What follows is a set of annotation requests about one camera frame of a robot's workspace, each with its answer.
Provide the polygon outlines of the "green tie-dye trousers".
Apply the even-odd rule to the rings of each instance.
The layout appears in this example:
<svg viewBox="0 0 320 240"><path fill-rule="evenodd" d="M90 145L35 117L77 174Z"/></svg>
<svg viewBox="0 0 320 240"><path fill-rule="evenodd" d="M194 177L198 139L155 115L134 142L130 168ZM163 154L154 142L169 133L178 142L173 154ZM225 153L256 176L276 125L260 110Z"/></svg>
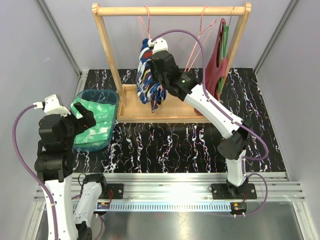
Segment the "green tie-dye trousers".
<svg viewBox="0 0 320 240"><path fill-rule="evenodd" d="M77 135L74 145L77 147L98 147L104 145L111 135L117 105L88 101L77 96L71 104L71 110L77 119L83 116L75 108L75 103L81 103L87 110L91 111L96 124Z"/></svg>

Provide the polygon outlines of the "blue patterned trousers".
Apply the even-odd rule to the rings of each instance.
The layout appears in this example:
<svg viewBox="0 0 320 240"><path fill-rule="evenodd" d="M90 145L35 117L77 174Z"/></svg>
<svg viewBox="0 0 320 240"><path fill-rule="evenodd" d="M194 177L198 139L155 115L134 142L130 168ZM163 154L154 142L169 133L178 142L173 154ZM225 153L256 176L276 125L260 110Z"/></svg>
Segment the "blue patterned trousers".
<svg viewBox="0 0 320 240"><path fill-rule="evenodd" d="M167 98L167 91L159 82L153 79L149 63L153 50L148 46L148 40L148 38L142 40L135 83L140 101L143 104L150 103L151 112L154 113Z"/></svg>

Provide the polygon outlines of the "pink wire hanger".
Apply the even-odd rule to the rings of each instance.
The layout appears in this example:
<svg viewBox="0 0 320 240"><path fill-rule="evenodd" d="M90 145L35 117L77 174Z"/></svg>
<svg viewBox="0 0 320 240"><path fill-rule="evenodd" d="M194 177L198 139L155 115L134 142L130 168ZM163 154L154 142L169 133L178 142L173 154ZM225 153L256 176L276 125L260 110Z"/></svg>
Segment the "pink wire hanger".
<svg viewBox="0 0 320 240"><path fill-rule="evenodd" d="M203 45L205 45L205 43L207 42L209 36L211 35L211 32L213 30L213 28L215 27L216 23L217 23L217 19L213 19L212 22L207 25L206 27L203 27L203 19L204 19L204 15L205 15L205 11L206 9L208 8L209 6L208 5L205 5L202 9L202 13L201 13L201 19L200 19L200 24L199 24L199 34L198 34L198 39L200 40L201 39L201 36L203 33L205 33L207 30L209 30L207 36L205 37L204 41L202 42ZM189 72L191 70L191 68L193 67L195 61L197 60L201 50L199 49L198 52L196 53L196 55L194 56L193 60L192 60L192 57L195 53L195 50L196 50L196 47L198 46L198 42L195 41L195 44L193 46L193 49L190 53L190 56L189 56L189 59L187 61L187 64L186 64L186 67L185 67L185 71Z"/></svg>
<svg viewBox="0 0 320 240"><path fill-rule="evenodd" d="M139 24L142 38L143 39L148 38L150 40L152 39L151 32L150 32L151 14L150 14L149 7L147 5L145 5L144 7L147 12L147 24L144 22L141 16L138 16L137 19L138 19L138 24Z"/></svg>

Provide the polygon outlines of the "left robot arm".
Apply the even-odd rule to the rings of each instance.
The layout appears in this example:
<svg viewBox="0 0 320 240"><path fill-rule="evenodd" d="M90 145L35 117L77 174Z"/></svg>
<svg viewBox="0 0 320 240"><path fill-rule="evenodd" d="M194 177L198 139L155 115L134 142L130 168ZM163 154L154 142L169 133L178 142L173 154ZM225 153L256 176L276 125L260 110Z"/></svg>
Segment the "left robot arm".
<svg viewBox="0 0 320 240"><path fill-rule="evenodd" d="M109 187L102 173L85 176L76 208L72 203L72 174L77 135L96 125L94 114L80 102L74 107L82 115L77 118L64 106L44 116L38 123L40 141L34 169L45 196L48 217L48 239L91 240L91 221L98 199L108 195Z"/></svg>

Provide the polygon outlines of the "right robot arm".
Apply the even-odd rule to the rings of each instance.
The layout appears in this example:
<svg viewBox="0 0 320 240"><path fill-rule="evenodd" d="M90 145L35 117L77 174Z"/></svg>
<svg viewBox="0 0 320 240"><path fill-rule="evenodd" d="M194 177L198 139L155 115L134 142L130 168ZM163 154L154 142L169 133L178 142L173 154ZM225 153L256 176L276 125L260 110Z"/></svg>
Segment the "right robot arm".
<svg viewBox="0 0 320 240"><path fill-rule="evenodd" d="M253 184L249 184L244 162L253 123L242 120L227 110L191 73L181 72L173 55L168 51L154 53L149 64L152 77L161 83L170 95L198 110L223 137L217 149L226 160L227 180L218 187L211 187L213 197L255 199L255 188Z"/></svg>

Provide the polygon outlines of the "green hanger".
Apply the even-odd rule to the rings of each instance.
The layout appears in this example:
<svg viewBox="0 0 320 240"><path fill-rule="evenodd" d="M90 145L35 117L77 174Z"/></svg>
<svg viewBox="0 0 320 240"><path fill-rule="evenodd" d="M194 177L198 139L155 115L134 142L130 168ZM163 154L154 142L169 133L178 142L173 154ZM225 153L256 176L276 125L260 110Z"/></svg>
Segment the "green hanger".
<svg viewBox="0 0 320 240"><path fill-rule="evenodd" d="M229 27L225 22L222 23L222 30L220 33L220 42L219 42L219 64L222 63L222 60L226 57L227 53L227 44L228 44L228 37L229 37ZM218 93L222 93L223 87L223 80L224 77L222 76L218 82Z"/></svg>

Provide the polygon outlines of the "blue transparent plastic bin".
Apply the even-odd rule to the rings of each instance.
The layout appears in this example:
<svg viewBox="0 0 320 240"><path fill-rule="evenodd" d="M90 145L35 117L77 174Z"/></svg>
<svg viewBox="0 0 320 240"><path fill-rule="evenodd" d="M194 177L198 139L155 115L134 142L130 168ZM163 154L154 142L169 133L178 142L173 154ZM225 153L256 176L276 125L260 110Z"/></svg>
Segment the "blue transparent plastic bin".
<svg viewBox="0 0 320 240"><path fill-rule="evenodd" d="M116 93L115 91L113 91L111 89L100 89L100 90L86 89L86 90L83 90L82 92L80 92L76 97L80 97L84 100L96 102L96 103L117 105L117 107L115 108L115 117L113 119L114 124L112 125L111 134L110 134L109 139L107 140L107 142L104 145L92 146L92 147L85 147L85 146L78 147L78 146L74 145L74 143L73 143L73 150L79 151L79 152L96 152L96 151L99 151L99 150L106 148L112 139L112 135L113 135L114 127L115 127L115 122L116 122L116 118L117 118L118 106L119 106L118 93Z"/></svg>

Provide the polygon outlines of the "wooden clothes rack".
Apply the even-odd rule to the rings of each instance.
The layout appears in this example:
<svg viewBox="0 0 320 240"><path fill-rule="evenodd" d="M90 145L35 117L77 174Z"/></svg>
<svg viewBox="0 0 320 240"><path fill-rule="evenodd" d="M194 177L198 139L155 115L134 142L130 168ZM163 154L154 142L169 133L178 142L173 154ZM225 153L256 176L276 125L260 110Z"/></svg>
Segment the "wooden clothes rack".
<svg viewBox="0 0 320 240"><path fill-rule="evenodd" d="M112 16L237 16L237 24L227 52L228 71L246 27L252 5L243 6L151 6L151 7L101 7L92 4L92 13L106 54L113 81L120 101L117 119L122 123L208 123L209 120L196 113L194 108L178 98L169 96L155 113L147 104L142 104L133 84L122 84L104 17Z"/></svg>

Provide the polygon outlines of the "maroon tank top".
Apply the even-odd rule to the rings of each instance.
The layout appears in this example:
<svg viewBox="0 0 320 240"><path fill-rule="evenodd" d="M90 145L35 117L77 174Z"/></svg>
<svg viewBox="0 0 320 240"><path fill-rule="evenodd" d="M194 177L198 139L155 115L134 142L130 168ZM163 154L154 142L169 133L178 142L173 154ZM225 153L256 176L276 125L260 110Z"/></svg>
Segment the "maroon tank top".
<svg viewBox="0 0 320 240"><path fill-rule="evenodd" d="M220 94L218 93L218 83L221 77L226 78L226 68L228 64L228 60L225 57L221 63L219 63L220 59L220 34L222 30L223 22L226 23L226 20L222 18L220 20L218 33L216 37L216 42L214 45L213 53L207 63L205 68L205 88L206 90L218 101L220 101Z"/></svg>

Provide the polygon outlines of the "aluminium mounting rail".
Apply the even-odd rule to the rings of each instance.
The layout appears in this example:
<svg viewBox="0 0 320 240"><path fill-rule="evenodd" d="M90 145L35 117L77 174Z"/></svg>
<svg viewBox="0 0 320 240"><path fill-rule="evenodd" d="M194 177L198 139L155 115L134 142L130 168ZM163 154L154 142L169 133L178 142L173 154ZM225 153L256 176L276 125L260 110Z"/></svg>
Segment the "aluminium mounting rail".
<svg viewBox="0 0 320 240"><path fill-rule="evenodd" d="M301 185L284 172L251 174L253 186L245 196L223 196L226 173L105 173L113 187L110 210L114 212L227 212L232 203L245 201L253 211L257 203L303 202Z"/></svg>

